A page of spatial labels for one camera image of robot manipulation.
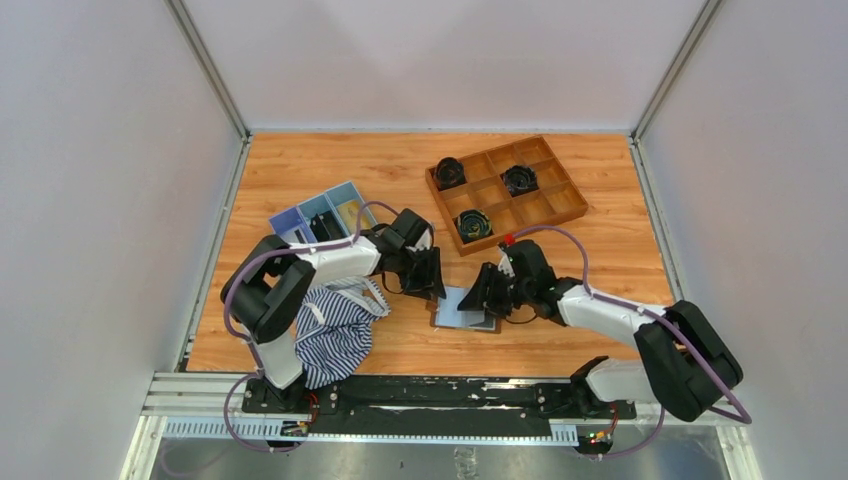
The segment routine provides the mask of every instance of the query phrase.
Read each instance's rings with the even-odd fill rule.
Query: blue plastic container
[[[274,233],[289,243],[304,243],[304,241],[315,243],[317,240],[309,224],[316,215],[329,212],[341,227],[342,232],[345,235],[352,235],[356,225],[356,211],[364,204],[365,200],[353,182],[345,182],[295,207],[275,214],[268,221]],[[377,220],[370,208],[365,209],[362,228],[371,228],[376,224]]]

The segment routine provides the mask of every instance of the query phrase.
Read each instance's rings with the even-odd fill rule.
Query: wooden table surface
[[[259,134],[254,137],[209,297],[188,362],[189,371],[248,371],[247,348],[227,334],[218,299],[222,285],[256,242],[271,232],[268,218],[339,183],[353,180],[366,200],[408,207],[434,222],[445,285],[470,287],[491,248],[459,257],[436,208],[424,169],[513,142],[522,134]],[[627,142],[621,135],[546,135],[545,139],[589,202],[586,216],[563,224],[586,246],[590,283],[646,303],[668,304],[668,288]],[[373,208],[378,221],[391,214]],[[580,277],[577,249],[563,236],[531,236],[559,276]],[[374,348],[358,373],[468,376],[567,376],[598,355],[636,352],[594,332],[538,319],[503,322],[500,334],[434,329],[425,301],[386,293],[392,313],[374,324]],[[532,316],[527,307],[513,319]]]

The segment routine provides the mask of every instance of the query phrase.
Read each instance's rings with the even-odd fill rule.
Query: small wooden box
[[[424,176],[460,256],[497,245],[505,235],[532,225],[574,220],[589,209],[586,199],[542,137],[531,137],[458,160],[465,170],[464,185],[439,191],[433,179],[435,165]],[[539,189],[511,197],[500,175],[513,165],[531,167],[536,172]],[[489,217],[493,234],[463,243],[455,219],[470,209],[482,210]]]

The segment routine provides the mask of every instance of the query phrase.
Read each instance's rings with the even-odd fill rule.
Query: blue and white striped shirt
[[[363,295],[371,290],[374,298]],[[306,388],[349,377],[371,351],[371,324],[389,314],[374,281],[350,277],[310,289],[297,314],[295,353],[306,372]]]

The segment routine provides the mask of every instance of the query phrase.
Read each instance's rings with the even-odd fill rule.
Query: metal floor
[[[638,443],[652,426],[622,425],[616,448]],[[714,428],[664,427],[644,450],[624,458],[595,462],[559,447],[452,446],[373,443],[307,443],[291,453],[247,451],[229,440],[185,439],[163,442],[168,467],[189,472],[226,454],[188,478],[308,479],[308,480],[498,480],[603,479],[654,480],[729,479]],[[173,478],[156,466],[154,480]]]

